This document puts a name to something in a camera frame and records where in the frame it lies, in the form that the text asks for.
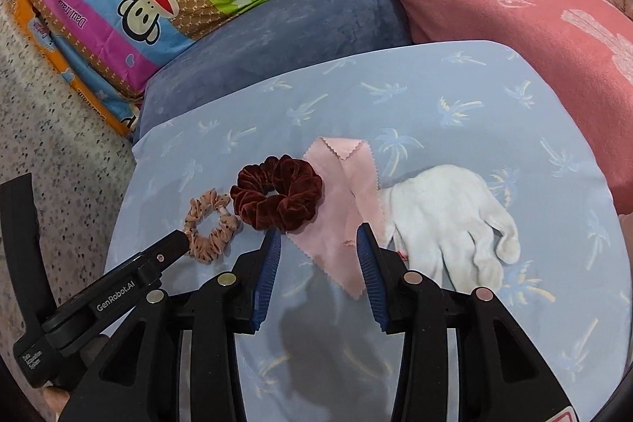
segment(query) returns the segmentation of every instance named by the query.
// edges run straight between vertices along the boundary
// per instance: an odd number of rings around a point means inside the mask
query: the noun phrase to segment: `scrunchie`
[[[233,233],[239,227],[239,219],[227,210],[229,202],[228,195],[220,195],[214,188],[205,192],[200,199],[191,199],[191,208],[185,217],[183,227],[183,232],[189,239],[187,255],[194,257],[200,263],[207,264],[222,254],[233,238]],[[204,237],[198,232],[198,222],[213,211],[220,213],[218,227],[213,228],[209,237]]]
[[[284,154],[244,167],[230,194],[235,214],[258,231],[269,227],[294,231],[317,214],[322,189],[312,165]],[[277,194],[267,197],[274,190]]]

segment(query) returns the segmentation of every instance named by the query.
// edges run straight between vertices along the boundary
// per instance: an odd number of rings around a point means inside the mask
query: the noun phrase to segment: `red tag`
[[[578,422],[578,419],[574,408],[570,406],[562,410],[558,415],[554,415],[547,422]]]

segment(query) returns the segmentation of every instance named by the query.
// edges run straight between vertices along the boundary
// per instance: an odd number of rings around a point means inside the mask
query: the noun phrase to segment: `black handle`
[[[501,301],[487,288],[477,288],[470,299],[483,387],[477,421],[545,422],[573,412],[552,370]],[[475,349],[466,351],[472,358]]]
[[[77,386],[59,422],[177,422],[180,331],[153,290],[125,318]]]
[[[15,298],[24,318],[25,333],[13,354],[34,388],[55,379],[72,390],[85,371],[79,356],[64,358],[46,340],[42,323],[57,309],[39,246],[39,223],[31,174],[0,185],[0,227],[6,264]]]
[[[161,285],[163,271],[189,250],[182,231],[135,254],[59,306],[42,323],[47,341],[70,356]]]
[[[246,422],[233,332],[226,303],[242,291],[232,273],[207,281],[191,296],[191,420]]]
[[[400,279],[400,288],[415,296],[418,302],[413,326],[405,334],[391,421],[445,422],[448,344],[442,289],[417,272],[405,274]]]

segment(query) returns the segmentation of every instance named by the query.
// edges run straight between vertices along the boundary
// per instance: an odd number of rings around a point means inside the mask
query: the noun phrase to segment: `light blue cloth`
[[[152,77],[138,136],[284,72],[411,44],[398,0],[270,0],[205,36]]]
[[[340,59],[157,126],[134,147],[138,166],[107,268],[182,227],[192,197],[209,188],[228,191],[243,166],[269,155],[300,157],[319,136],[369,142],[381,186],[445,163],[488,182],[514,217],[521,243],[520,261],[504,267],[499,296],[580,420],[589,421],[627,359],[631,277],[624,239],[589,145],[550,87],[499,44],[447,42]],[[262,237],[247,226],[217,263],[179,260],[165,273],[165,288],[197,288],[258,248]],[[382,334],[366,296],[353,301],[286,237],[268,319],[254,337],[238,337],[237,346],[249,420],[389,419],[402,338]]]

